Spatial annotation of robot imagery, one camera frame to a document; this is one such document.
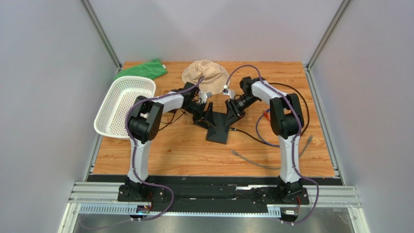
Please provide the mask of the black Mercury network switch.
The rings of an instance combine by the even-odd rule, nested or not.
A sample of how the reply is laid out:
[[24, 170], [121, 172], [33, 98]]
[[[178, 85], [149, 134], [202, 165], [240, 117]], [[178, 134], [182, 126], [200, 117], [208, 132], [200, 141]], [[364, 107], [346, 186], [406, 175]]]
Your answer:
[[229, 126], [226, 126], [226, 114], [213, 112], [214, 120], [216, 122], [216, 127], [209, 126], [206, 141], [219, 143], [219, 144], [227, 144], [228, 141], [228, 134], [229, 134]]

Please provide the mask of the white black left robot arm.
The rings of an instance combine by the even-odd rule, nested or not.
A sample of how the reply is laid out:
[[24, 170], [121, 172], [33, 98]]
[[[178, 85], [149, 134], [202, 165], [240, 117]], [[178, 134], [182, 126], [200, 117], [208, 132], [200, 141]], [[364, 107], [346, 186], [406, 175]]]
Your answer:
[[119, 201], [148, 199], [150, 147], [160, 130], [163, 114], [183, 109], [193, 115], [194, 121], [215, 127], [217, 124], [211, 111], [205, 110], [207, 99], [211, 96], [211, 92], [200, 90], [198, 84], [187, 82], [183, 88], [161, 96], [137, 97], [125, 117], [125, 128], [131, 142], [131, 163], [125, 183], [119, 187]]

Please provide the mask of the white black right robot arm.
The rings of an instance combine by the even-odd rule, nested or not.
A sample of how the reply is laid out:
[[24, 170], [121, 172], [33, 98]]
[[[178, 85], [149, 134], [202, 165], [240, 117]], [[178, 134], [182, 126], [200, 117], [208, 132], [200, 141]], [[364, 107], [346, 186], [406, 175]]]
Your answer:
[[298, 168], [298, 142], [304, 126], [299, 97], [295, 93], [279, 91], [262, 78], [242, 78], [240, 88], [243, 94], [239, 98], [225, 101], [225, 125], [231, 126], [243, 118], [245, 109], [258, 100], [268, 104], [271, 129], [278, 138], [280, 149], [278, 198], [285, 203], [292, 202], [303, 189]]

